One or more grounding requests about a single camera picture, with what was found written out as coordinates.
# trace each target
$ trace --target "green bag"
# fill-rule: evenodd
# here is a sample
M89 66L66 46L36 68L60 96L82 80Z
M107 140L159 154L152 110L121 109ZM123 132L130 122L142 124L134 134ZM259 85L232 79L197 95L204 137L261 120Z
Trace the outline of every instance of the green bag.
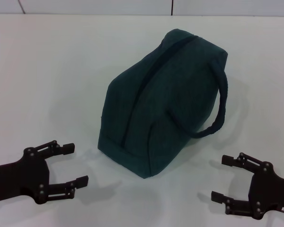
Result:
M160 173L191 138L218 131L225 117L227 53L172 30L160 46L109 85L98 148L142 178ZM209 128L218 93L220 107Z

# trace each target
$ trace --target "white table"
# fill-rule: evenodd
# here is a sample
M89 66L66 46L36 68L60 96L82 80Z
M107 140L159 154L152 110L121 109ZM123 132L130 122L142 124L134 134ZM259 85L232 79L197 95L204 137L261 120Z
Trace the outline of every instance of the white table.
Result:
M107 86L180 28L229 53L224 127L190 142L142 179L97 149ZM206 126L217 112L217 105ZM76 152L48 160L50 183L88 175L75 199L0 201L0 227L282 227L224 214L211 191L246 200L252 173L222 166L245 152L284 177L284 17L0 15L0 165L58 140Z

